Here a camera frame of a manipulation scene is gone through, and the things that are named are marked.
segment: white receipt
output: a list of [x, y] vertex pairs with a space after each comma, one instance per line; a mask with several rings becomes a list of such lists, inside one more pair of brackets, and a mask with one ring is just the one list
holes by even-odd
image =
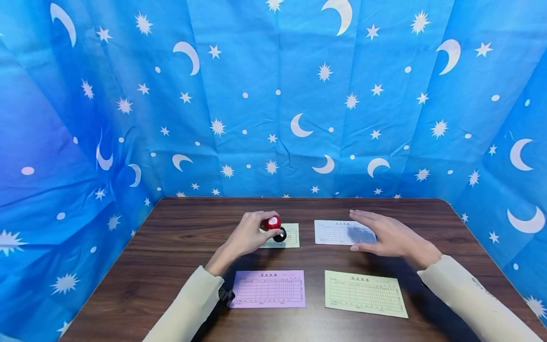
[[376, 234], [366, 225], [355, 221], [315, 220], [315, 243], [319, 245], [373, 244]]

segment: blue fabric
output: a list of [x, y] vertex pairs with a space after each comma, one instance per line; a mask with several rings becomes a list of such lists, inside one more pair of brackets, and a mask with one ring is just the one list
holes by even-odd
[[546, 15], [538, 0], [0, 4], [0, 335], [58, 339], [177, 194], [442, 198], [546, 323]]

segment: sleeve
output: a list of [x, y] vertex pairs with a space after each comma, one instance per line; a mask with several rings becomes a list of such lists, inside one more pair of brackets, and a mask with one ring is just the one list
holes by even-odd
[[427, 287], [460, 316], [483, 342], [542, 342], [514, 313], [491, 295], [449, 256], [418, 275]]
[[199, 266], [143, 342], [191, 341], [216, 306], [223, 283]]

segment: brown tabletop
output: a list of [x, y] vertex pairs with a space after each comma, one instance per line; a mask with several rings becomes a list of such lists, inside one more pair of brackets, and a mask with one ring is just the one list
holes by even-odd
[[[350, 208], [391, 216], [411, 227], [453, 256], [547, 340], [547, 330], [441, 200], [165, 198], [62, 341], [141, 341], [192, 272], [226, 241], [243, 213], [259, 210], [276, 210], [283, 222], [298, 223], [300, 248], [260, 249], [244, 256], [225, 275], [225, 285], [232, 286], [236, 270], [304, 270], [306, 308], [229, 310], [218, 305], [194, 341], [478, 341], [402, 259], [315, 244], [313, 220], [350, 220]], [[325, 308], [325, 270], [396, 277], [409, 319]]]

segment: left hand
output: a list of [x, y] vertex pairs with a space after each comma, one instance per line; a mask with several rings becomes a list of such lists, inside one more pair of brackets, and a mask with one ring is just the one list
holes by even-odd
[[236, 257], [256, 251], [267, 240], [283, 232], [281, 229], [271, 229], [265, 233], [260, 231], [260, 222], [274, 215], [278, 215], [278, 213], [255, 211], [243, 214], [241, 222], [224, 244], [225, 248], [234, 253]]
[[259, 249], [268, 239], [283, 232], [281, 229], [260, 231], [260, 221], [278, 215], [275, 211], [246, 212], [228, 240], [220, 246], [205, 269], [214, 276], [222, 276], [240, 256]]

